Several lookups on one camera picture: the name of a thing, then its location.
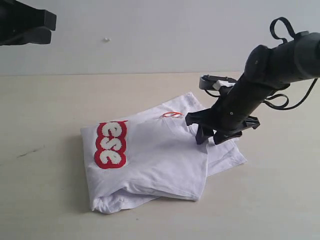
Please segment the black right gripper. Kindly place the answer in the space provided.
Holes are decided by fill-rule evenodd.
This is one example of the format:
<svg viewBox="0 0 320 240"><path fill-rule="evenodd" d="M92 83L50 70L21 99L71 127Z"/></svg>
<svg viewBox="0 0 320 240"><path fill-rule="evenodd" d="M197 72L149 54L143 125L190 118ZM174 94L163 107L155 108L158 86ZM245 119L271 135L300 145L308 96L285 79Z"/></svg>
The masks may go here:
<svg viewBox="0 0 320 240"><path fill-rule="evenodd" d="M250 82L242 75L223 99L217 100L212 108L188 112L185 122L188 126L198 124L195 136L198 145L203 144L211 137L213 137L215 145L240 138L243 135L241 131L224 132L235 131L272 91L271 87ZM207 128L214 127L215 124L218 131Z"/></svg>

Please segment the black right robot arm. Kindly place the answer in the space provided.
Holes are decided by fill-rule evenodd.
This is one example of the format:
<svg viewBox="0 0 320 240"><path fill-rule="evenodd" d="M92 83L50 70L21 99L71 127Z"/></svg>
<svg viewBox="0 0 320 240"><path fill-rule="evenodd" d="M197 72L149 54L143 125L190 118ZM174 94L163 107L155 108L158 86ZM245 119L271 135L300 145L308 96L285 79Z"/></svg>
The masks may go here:
<svg viewBox="0 0 320 240"><path fill-rule="evenodd" d="M217 101L210 108L188 113L185 122L198 125L197 144L212 137L219 145L241 137L243 130L258 128L260 122L251 114L276 92L293 82L319 77L319 33L300 32L292 41L274 48L259 45L250 53L238 80L212 75L200 78L200 89L219 92Z"/></svg>

